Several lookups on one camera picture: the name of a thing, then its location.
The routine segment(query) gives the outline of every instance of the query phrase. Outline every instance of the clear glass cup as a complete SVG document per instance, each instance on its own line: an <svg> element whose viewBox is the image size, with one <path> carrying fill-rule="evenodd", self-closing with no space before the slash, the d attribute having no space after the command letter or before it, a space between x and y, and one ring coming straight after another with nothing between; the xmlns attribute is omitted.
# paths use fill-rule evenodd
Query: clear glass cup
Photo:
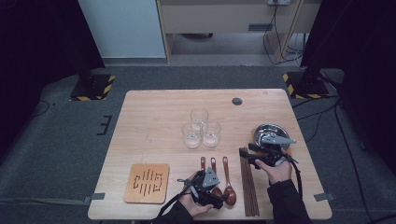
<svg viewBox="0 0 396 224"><path fill-rule="evenodd" d="M209 117L209 113L203 108L195 108L190 113L192 128L196 132L203 132L203 126Z"/></svg>
<svg viewBox="0 0 396 224"><path fill-rule="evenodd" d="M201 133L196 132L193 127L192 123L186 123L183 125L183 136L184 136L184 144L187 147L198 147L201 144Z"/></svg>
<svg viewBox="0 0 396 224"><path fill-rule="evenodd" d="M207 147L215 147L220 140L221 127L218 122L208 121L204 124L204 144Z"/></svg>

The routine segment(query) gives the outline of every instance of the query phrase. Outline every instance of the stainless steel bowl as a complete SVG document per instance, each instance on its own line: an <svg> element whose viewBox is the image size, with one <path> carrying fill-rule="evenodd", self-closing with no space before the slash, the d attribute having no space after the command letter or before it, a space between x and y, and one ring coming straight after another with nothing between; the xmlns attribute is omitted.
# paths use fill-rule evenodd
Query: stainless steel bowl
<svg viewBox="0 0 396 224"><path fill-rule="evenodd" d="M274 133L280 137L290 138L289 134L279 125L273 123L265 123L260 125L254 132L254 141L256 142L257 146L262 147L261 139L263 136L267 135L268 133ZM279 144L279 145L284 150L288 149L290 146L290 144Z"/></svg>

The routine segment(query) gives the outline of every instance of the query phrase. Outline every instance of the yellow black hazard tape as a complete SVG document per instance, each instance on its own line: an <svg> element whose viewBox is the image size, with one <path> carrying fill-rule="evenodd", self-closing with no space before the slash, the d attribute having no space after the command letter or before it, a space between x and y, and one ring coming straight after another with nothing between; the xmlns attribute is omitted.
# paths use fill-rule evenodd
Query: yellow black hazard tape
<svg viewBox="0 0 396 224"><path fill-rule="evenodd" d="M113 81L116 77L115 76L108 76L108 80L106 81L106 85L103 87L103 92L98 95L76 95L70 96L71 101L90 101L90 100L104 100L106 99L108 93L110 92L111 86L113 85Z"/></svg>
<svg viewBox="0 0 396 224"><path fill-rule="evenodd" d="M297 94L290 82L288 74L283 75L283 80L285 81L286 87L288 88L289 95L292 99L317 99L328 97L328 94Z"/></svg>

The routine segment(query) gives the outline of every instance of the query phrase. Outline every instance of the wooden spoon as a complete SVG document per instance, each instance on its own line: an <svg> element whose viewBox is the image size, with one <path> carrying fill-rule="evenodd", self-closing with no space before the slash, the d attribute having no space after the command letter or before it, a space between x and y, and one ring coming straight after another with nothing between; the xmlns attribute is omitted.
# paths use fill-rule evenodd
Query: wooden spoon
<svg viewBox="0 0 396 224"><path fill-rule="evenodd" d="M201 157L201 170L205 170L206 168L205 157Z"/></svg>
<svg viewBox="0 0 396 224"><path fill-rule="evenodd" d="M212 158L212 159L211 159L211 162L212 162L212 170L213 170L213 172L215 172L215 174L216 174L216 159L215 159L215 158ZM212 189L212 193L213 193L214 195L219 196L219 197L221 197L221 195L222 195L221 189L219 189L219 187L218 187L217 185Z"/></svg>
<svg viewBox="0 0 396 224"><path fill-rule="evenodd" d="M230 176L228 172L228 158L223 157L223 164L224 164L224 172L225 172L225 180L226 180L226 188L224 190L224 194L230 194L230 196L225 201L228 205L233 206L236 203L236 194L233 187L231 187L230 183Z"/></svg>

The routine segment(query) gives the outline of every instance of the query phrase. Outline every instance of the chopsticks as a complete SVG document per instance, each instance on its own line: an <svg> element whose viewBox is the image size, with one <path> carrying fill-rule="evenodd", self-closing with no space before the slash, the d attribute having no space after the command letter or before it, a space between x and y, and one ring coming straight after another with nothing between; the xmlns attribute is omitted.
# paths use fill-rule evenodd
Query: chopsticks
<svg viewBox="0 0 396 224"><path fill-rule="evenodd" d="M248 151L246 147L240 147L239 149ZM242 187L244 189L245 215L247 217L259 216L259 205L257 203L256 190L254 188L253 176L251 174L250 165L248 164L248 159L240 157L240 161L243 184Z"/></svg>

